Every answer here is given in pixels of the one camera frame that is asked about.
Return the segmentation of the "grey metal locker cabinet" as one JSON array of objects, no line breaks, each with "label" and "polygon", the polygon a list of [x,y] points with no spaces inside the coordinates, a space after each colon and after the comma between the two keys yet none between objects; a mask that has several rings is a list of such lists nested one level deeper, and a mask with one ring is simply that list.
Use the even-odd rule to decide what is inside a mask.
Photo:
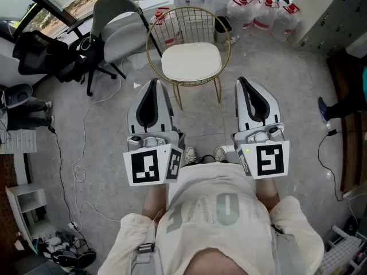
[{"label": "grey metal locker cabinet", "polygon": [[367,32],[367,0],[293,0],[302,20],[288,38],[304,52],[331,55]]}]

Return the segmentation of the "person's left forearm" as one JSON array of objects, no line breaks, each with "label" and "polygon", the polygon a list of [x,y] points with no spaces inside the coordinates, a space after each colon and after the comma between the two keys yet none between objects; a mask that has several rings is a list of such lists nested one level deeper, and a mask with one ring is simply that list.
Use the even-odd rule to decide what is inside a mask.
[{"label": "person's left forearm", "polygon": [[143,202],[142,215],[158,222],[167,209],[167,193],[167,184],[148,186]]}]

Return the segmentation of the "person's right shoe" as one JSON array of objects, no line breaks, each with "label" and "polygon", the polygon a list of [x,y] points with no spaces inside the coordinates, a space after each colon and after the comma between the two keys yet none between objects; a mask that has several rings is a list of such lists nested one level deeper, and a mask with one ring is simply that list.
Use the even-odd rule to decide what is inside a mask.
[{"label": "person's right shoe", "polygon": [[213,156],[215,162],[225,163],[227,161],[226,152],[222,147],[216,147]]}]

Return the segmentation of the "person's left shoe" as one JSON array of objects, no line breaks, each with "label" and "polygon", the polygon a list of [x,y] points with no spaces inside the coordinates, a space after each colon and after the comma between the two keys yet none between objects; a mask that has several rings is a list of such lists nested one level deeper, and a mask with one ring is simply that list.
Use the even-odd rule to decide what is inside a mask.
[{"label": "person's left shoe", "polygon": [[185,163],[186,165],[190,165],[196,163],[197,161],[197,153],[194,147],[188,147],[185,151]]}]

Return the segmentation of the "white seat cushion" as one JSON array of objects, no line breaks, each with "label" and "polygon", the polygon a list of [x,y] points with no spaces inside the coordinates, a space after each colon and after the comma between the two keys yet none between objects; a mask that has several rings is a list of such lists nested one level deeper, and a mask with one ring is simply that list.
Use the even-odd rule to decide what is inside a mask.
[{"label": "white seat cushion", "polygon": [[188,83],[209,79],[222,68],[218,48],[208,42],[171,46],[164,51],[161,63],[168,79]]}]

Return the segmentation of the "grey folding chair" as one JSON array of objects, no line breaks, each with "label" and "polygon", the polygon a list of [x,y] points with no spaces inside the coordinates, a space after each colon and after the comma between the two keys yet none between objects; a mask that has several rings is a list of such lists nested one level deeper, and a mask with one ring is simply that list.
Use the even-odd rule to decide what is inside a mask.
[{"label": "grey folding chair", "polygon": [[[104,29],[111,30],[108,24],[112,19],[128,12],[138,15],[140,22],[129,22],[106,36]],[[115,61],[141,48],[147,38],[152,39],[157,52],[161,54],[149,30],[150,27],[143,10],[132,0],[97,0],[93,7],[89,41],[102,51],[105,62],[110,64],[122,78],[126,78],[122,70],[115,65]]]}]

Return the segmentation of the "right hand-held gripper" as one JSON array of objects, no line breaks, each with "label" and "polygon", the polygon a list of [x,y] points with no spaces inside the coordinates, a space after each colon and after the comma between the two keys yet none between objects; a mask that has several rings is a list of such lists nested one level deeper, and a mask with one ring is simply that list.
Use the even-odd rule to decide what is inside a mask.
[{"label": "right hand-held gripper", "polygon": [[239,77],[236,82],[239,132],[231,135],[245,174],[254,179],[288,174],[290,142],[284,138],[279,104],[262,85]]}]

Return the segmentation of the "person's right forearm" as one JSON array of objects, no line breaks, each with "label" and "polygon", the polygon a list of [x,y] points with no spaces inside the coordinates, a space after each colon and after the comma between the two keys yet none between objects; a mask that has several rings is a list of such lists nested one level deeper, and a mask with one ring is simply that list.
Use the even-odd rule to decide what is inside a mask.
[{"label": "person's right forearm", "polygon": [[264,178],[256,180],[257,199],[266,207],[268,212],[280,202],[278,189],[273,178]]}]

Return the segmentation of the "black mesh office chair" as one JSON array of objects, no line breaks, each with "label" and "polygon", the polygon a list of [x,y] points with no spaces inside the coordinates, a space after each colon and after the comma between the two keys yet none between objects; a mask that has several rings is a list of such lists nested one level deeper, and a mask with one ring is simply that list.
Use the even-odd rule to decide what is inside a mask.
[{"label": "black mesh office chair", "polygon": [[46,36],[38,30],[20,35],[13,49],[13,57],[19,60],[21,75],[49,74],[59,82],[83,83],[88,76],[87,95],[91,97],[91,84],[95,71],[116,79],[117,75],[99,65],[103,61],[103,43],[89,43],[86,36],[70,45]]}]

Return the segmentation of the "white shelf unit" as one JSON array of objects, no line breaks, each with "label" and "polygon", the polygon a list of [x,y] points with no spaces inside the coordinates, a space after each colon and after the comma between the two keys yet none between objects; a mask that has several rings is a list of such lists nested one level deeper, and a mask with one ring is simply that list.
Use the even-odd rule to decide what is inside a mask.
[{"label": "white shelf unit", "polygon": [[32,227],[35,222],[31,218],[28,226],[24,214],[29,220],[33,210],[46,206],[44,189],[37,184],[30,183],[6,187],[5,191],[18,229],[28,244],[32,246],[32,231],[29,230],[29,227]]}]

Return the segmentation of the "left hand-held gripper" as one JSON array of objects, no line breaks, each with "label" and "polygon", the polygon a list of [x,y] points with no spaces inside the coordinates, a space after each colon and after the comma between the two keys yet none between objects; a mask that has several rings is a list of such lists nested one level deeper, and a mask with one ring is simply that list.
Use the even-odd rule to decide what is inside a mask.
[{"label": "left hand-held gripper", "polygon": [[174,183],[185,149],[186,134],[173,129],[173,109],[165,84],[145,84],[128,110],[128,151],[123,154],[131,186]]}]

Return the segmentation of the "gold wire chair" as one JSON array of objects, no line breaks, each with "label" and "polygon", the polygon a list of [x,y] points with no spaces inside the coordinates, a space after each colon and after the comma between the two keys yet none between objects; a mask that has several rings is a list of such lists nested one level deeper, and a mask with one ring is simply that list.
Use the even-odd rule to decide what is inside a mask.
[{"label": "gold wire chair", "polygon": [[181,107],[180,87],[214,83],[221,100],[220,74],[231,55],[230,35],[212,12],[185,6],[158,10],[150,21],[147,44],[153,44],[161,58],[156,74],[170,82]]}]

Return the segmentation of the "person's black trousers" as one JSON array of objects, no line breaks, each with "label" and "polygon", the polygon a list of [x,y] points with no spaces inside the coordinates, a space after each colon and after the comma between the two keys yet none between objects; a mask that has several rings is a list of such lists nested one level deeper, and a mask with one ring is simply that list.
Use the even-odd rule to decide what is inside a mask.
[{"label": "person's black trousers", "polygon": [[202,157],[190,156],[188,158],[185,158],[184,167],[207,163],[229,163],[229,161],[227,161],[226,159],[215,158],[213,155],[204,155]]}]

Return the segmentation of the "black bag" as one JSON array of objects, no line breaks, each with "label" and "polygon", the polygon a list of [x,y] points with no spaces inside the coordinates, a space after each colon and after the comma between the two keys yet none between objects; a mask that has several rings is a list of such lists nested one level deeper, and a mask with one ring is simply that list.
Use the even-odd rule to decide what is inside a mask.
[{"label": "black bag", "polygon": [[74,253],[68,250],[58,250],[51,254],[54,263],[63,268],[84,269],[90,266],[96,259],[95,251]]}]

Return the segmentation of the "brown wooden bench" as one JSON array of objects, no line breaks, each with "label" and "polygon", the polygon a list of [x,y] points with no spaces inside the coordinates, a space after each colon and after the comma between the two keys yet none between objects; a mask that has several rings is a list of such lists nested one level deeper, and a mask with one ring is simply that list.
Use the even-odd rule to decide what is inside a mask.
[{"label": "brown wooden bench", "polygon": [[[359,59],[341,51],[327,59],[337,99],[357,88],[367,57]],[[343,166],[340,190],[354,190],[367,182],[367,112],[355,112],[341,120]]]}]

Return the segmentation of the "clear water jug red cap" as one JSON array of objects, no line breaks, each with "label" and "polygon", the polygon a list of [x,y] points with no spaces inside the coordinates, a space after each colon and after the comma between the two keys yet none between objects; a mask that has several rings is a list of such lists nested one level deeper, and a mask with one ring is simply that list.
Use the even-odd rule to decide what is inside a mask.
[{"label": "clear water jug red cap", "polygon": [[179,43],[181,29],[175,11],[169,7],[157,8],[150,19],[151,34],[161,48],[168,48]]},{"label": "clear water jug red cap", "polygon": [[257,0],[255,10],[252,30],[261,35],[270,33],[279,10],[279,3],[273,0]]},{"label": "clear water jug red cap", "polygon": [[287,41],[301,20],[302,16],[299,7],[293,3],[283,6],[277,13],[272,28],[272,35],[280,42]]},{"label": "clear water jug red cap", "polygon": [[227,17],[234,36],[247,36],[254,16],[255,0],[229,0]]}]

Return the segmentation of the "person's white shirt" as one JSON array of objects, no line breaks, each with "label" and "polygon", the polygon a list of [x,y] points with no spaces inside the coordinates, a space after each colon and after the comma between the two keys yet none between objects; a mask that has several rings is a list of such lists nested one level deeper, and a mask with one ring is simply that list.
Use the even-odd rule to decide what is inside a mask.
[{"label": "person's white shirt", "polygon": [[269,213],[241,165],[182,167],[167,188],[158,222],[121,219],[98,275],[314,275],[322,262],[322,238],[299,201],[280,197]]}]

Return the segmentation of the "silver trash bin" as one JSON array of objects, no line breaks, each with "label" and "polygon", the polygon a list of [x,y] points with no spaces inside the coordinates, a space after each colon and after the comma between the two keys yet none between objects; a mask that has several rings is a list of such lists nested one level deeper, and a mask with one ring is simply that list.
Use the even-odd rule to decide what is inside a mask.
[{"label": "silver trash bin", "polygon": [[218,16],[214,25],[214,40],[217,43],[223,43],[231,37],[232,26],[225,16]]}]

